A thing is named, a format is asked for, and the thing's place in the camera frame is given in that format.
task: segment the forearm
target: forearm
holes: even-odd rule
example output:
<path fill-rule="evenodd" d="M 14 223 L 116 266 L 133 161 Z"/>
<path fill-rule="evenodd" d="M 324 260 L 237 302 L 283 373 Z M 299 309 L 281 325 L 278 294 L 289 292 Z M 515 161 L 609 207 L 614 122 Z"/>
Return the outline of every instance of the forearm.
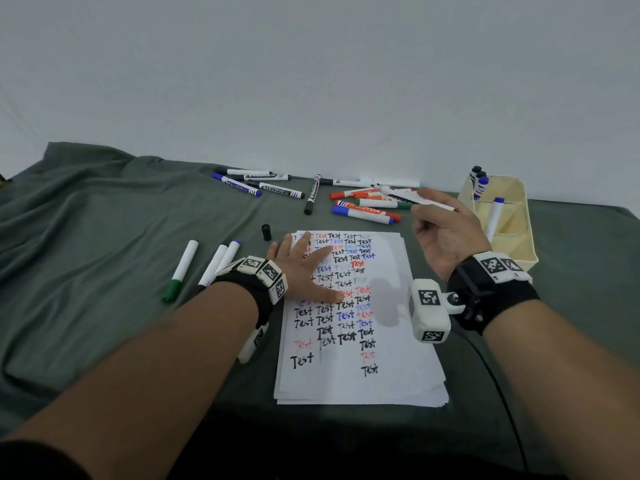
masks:
<path fill-rule="evenodd" d="M 97 479 L 164 477 L 257 318 L 249 292 L 215 283 L 109 355 L 7 439 L 59 448 Z"/>
<path fill-rule="evenodd" d="M 633 368 L 540 301 L 503 312 L 484 336 L 569 474 L 637 476 L 640 378 Z"/>

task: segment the white wall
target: white wall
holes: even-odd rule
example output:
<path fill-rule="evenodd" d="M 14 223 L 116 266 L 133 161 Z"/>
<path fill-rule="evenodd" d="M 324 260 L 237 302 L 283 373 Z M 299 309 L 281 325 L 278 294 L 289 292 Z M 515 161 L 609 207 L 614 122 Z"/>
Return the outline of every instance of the white wall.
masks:
<path fill-rule="evenodd" d="M 640 0 L 0 0 L 0 172 L 47 141 L 327 177 L 473 164 L 640 215 Z"/>

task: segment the green marker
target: green marker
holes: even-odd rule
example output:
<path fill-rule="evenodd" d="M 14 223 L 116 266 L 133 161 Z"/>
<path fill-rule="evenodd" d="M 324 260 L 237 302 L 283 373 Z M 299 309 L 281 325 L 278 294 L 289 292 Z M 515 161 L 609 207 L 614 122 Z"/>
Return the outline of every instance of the green marker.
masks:
<path fill-rule="evenodd" d="M 187 269 L 191 264 L 193 255 L 196 254 L 196 249 L 198 249 L 198 242 L 189 241 L 187 249 L 184 250 L 182 258 L 180 258 L 178 267 L 175 268 L 175 273 L 171 278 L 169 288 L 167 288 L 166 293 L 164 293 L 164 296 L 162 297 L 162 301 L 165 303 L 173 303 L 175 299 L 178 298 L 178 294 L 180 293 L 180 288 L 182 286 L 182 280 L 184 279 L 184 275 L 187 274 Z"/>
<path fill-rule="evenodd" d="M 393 200 L 374 200 L 371 198 L 357 198 L 356 205 L 360 207 L 373 207 L 384 209 L 411 209 L 412 203 Z"/>

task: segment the left hand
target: left hand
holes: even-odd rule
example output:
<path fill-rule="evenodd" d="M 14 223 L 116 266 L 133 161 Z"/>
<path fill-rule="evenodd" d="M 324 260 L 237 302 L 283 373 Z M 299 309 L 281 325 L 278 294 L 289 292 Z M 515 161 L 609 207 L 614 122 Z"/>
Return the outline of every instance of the left hand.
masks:
<path fill-rule="evenodd" d="M 278 246 L 278 243 L 274 242 L 267 251 L 267 259 L 273 260 L 287 277 L 289 289 L 285 296 L 295 300 L 340 303 L 344 299 L 340 291 L 330 290 L 311 281 L 311 275 L 320 262 L 329 256 L 332 247 L 318 249 L 305 258 L 305 250 L 311 242 L 311 233 L 306 232 L 293 249 L 292 240 L 293 236 L 286 234 L 281 245 Z"/>

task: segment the hand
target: hand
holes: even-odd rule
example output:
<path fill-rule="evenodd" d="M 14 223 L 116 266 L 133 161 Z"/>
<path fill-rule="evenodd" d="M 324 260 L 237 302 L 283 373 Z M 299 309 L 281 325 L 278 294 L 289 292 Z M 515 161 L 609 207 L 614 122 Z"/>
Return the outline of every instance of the hand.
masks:
<path fill-rule="evenodd" d="M 289 289 L 285 296 L 295 300 L 308 299 L 325 303 L 340 303 L 344 299 L 340 291 L 329 290 L 329 288 L 316 285 L 311 281 L 311 275 L 320 261 L 329 256 L 332 247 L 318 249 L 305 258 L 305 250 L 311 241 L 311 233 L 306 232 L 293 246 L 293 249 L 291 248 L 292 239 L 291 234 L 286 234 L 280 246 L 274 242 L 267 251 L 267 259 L 272 259 L 280 266 L 287 277 Z"/>
<path fill-rule="evenodd" d="M 491 251 L 480 220 L 462 202 L 426 187 L 419 189 L 418 195 L 456 209 L 452 212 L 437 205 L 411 208 L 411 213 L 418 219 L 413 223 L 413 233 L 424 258 L 444 281 L 448 281 L 454 268 L 469 256 Z"/>

